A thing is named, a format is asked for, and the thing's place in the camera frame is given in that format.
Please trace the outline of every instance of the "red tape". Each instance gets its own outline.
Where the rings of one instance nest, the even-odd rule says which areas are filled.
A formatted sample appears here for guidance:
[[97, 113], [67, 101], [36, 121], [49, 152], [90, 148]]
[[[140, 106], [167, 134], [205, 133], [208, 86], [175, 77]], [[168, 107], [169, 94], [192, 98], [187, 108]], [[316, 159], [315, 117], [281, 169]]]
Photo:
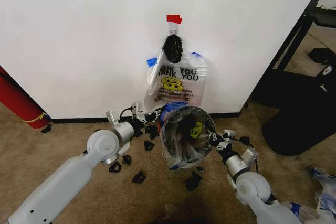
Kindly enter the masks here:
[[180, 15], [167, 15], [167, 22], [174, 22], [177, 24], [180, 24], [182, 22], [182, 18], [180, 18]]

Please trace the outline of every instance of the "smiley face print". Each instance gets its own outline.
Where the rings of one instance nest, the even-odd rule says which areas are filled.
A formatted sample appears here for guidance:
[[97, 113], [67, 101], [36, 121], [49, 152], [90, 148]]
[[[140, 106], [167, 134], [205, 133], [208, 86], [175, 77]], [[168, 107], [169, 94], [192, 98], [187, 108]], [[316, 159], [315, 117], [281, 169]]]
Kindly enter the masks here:
[[181, 91], [183, 90], [182, 82], [171, 78], [166, 77], [161, 80], [161, 83], [163, 84], [163, 87], [169, 91]]

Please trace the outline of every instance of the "floor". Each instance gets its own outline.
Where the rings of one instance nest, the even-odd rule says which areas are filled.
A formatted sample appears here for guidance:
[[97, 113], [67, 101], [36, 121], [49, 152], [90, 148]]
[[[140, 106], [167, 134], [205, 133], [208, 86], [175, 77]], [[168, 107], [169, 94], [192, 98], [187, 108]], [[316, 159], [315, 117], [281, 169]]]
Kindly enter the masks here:
[[[249, 101], [240, 117], [215, 122], [219, 132], [232, 129], [238, 137], [250, 137], [260, 152], [259, 170], [280, 201], [315, 207], [315, 193], [321, 186], [307, 168], [323, 167], [336, 174], [336, 136], [299, 156], [277, 155], [261, 134], [262, 124], [276, 112]], [[94, 130], [109, 128], [108, 123], [54, 124], [50, 132], [41, 133], [0, 104], [0, 223], [64, 161], [79, 155]], [[127, 154], [132, 164], [123, 165], [120, 173], [109, 173], [108, 166], [99, 164], [87, 186], [54, 223], [168, 223], [168, 216], [169, 223], [256, 223], [249, 207], [236, 199], [215, 150], [199, 164], [205, 169], [199, 187], [186, 191], [185, 180], [195, 169], [170, 171], [161, 155], [160, 139], [153, 141], [153, 150], [145, 151], [143, 143], [148, 139], [148, 135], [142, 135], [131, 141]], [[239, 144], [235, 149], [243, 150]], [[146, 180], [137, 185], [131, 180], [140, 170]]]
[[[315, 47], [328, 47], [336, 52], [336, 29], [320, 27], [313, 23], [298, 50], [286, 66], [285, 71], [316, 76], [325, 65], [315, 63], [309, 58], [308, 53]], [[277, 68], [282, 57], [274, 68]]]

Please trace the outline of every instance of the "plastic wrapper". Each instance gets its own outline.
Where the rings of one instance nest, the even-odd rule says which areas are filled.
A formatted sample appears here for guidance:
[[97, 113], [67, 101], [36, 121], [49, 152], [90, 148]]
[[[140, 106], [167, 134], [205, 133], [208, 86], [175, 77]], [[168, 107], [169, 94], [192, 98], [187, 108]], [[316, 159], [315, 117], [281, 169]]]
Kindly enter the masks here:
[[336, 176], [329, 175], [325, 170], [314, 168], [312, 175], [321, 183], [322, 193], [316, 194], [317, 208], [302, 206], [294, 202], [284, 202], [304, 224], [336, 224]]
[[157, 59], [149, 60], [149, 86], [144, 98], [148, 110], [167, 102], [184, 101], [195, 106], [202, 103], [208, 72], [203, 57], [195, 52], [183, 52], [178, 63], [173, 63], [178, 61], [176, 58], [171, 60], [164, 50]]
[[171, 170], [192, 167], [210, 152], [209, 139], [216, 129], [204, 110], [183, 102], [169, 103], [160, 120], [163, 156]]

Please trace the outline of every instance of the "white plastic bag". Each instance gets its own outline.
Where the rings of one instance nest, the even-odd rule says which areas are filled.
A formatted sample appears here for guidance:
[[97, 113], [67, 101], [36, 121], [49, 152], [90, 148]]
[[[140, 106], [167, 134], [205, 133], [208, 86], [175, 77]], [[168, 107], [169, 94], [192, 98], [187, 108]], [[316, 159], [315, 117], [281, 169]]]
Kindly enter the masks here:
[[294, 202], [284, 202], [304, 224], [336, 224], [336, 176], [324, 169], [313, 168], [312, 175], [321, 183], [323, 191], [316, 195], [317, 208], [302, 206]]
[[149, 87], [144, 103], [148, 110], [167, 102], [186, 102], [199, 106], [207, 77], [208, 67], [203, 57], [195, 52], [183, 52], [181, 61], [171, 63], [164, 51], [152, 66]]

